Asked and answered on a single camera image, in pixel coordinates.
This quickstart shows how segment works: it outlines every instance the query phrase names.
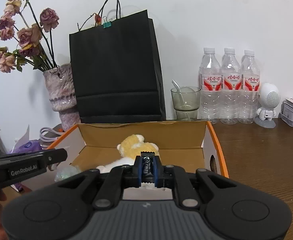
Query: wooden table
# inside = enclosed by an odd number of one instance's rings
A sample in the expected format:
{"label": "wooden table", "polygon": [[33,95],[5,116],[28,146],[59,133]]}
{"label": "wooden table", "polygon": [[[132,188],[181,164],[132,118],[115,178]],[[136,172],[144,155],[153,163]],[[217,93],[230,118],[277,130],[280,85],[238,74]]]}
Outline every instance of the wooden table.
{"label": "wooden table", "polygon": [[[275,119],[274,129],[255,123],[215,124],[229,176],[284,200],[293,214],[293,128]],[[293,240],[293,221],[285,237]]]}

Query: plastic water bottle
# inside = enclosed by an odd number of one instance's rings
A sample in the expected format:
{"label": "plastic water bottle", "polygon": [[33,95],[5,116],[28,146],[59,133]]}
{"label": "plastic water bottle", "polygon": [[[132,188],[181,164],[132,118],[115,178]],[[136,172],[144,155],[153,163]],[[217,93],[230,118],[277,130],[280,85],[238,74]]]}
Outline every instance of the plastic water bottle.
{"label": "plastic water bottle", "polygon": [[239,115],[239,97],[242,75],[239,62],[235,58],[235,49],[225,48],[222,61],[222,94],[220,119],[224,124],[236,124]]}
{"label": "plastic water bottle", "polygon": [[214,48],[204,48],[199,83],[201,88],[200,118],[215,124],[220,115],[222,72],[221,66],[215,58]]}
{"label": "plastic water bottle", "polygon": [[239,121],[253,123],[256,116],[258,89],[260,86],[260,70],[254,60],[254,51],[245,50],[241,65],[242,90],[240,96]]}

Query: white cable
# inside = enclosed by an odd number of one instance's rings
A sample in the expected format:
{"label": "white cable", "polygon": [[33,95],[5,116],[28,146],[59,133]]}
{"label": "white cable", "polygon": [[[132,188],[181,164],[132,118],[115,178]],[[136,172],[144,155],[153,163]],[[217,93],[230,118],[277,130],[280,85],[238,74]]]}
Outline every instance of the white cable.
{"label": "white cable", "polygon": [[53,137],[53,138],[46,137],[46,136],[43,135],[43,133],[46,133],[46,132],[51,132],[51,133],[54,133],[56,135],[63,135],[64,134],[64,132],[57,132],[57,131],[49,128],[49,127],[42,127],[40,129],[40,140],[42,140],[44,142],[54,142],[56,139],[59,138],[59,136],[58,137]]}

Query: open cardboard box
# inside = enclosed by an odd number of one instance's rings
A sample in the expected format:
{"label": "open cardboard box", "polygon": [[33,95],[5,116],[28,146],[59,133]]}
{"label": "open cardboard box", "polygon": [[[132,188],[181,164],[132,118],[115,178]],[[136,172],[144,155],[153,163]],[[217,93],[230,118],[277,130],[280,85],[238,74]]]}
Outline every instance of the open cardboard box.
{"label": "open cardboard box", "polygon": [[[77,124],[53,142],[49,149],[64,148],[68,158],[58,166],[71,165],[82,171],[107,165],[120,159],[117,145],[132,134],[141,134],[145,142],[159,147],[163,165],[177,165],[186,172],[197,168],[214,170],[228,177],[220,143],[210,122],[142,122],[130,124]],[[26,180],[32,190],[54,182],[56,171],[48,171]]]}

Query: yellow plush toy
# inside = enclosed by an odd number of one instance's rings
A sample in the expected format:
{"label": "yellow plush toy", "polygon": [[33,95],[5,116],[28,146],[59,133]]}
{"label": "yellow plush toy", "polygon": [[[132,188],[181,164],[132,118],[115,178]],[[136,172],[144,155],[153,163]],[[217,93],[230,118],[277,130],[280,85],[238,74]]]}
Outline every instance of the yellow plush toy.
{"label": "yellow plush toy", "polygon": [[116,160],[106,166],[98,166],[100,173],[108,173],[112,168],[122,165],[133,165],[136,156],[140,156],[141,152],[154,152],[159,156],[159,148],[154,143],[144,142],[144,137],[140,134],[133,134],[117,146],[121,159]]}
{"label": "yellow plush toy", "polygon": [[141,152],[154,152],[159,155],[159,148],[154,143],[144,142],[144,137],[140,134],[133,134],[117,146],[122,157],[135,159],[140,156]]}

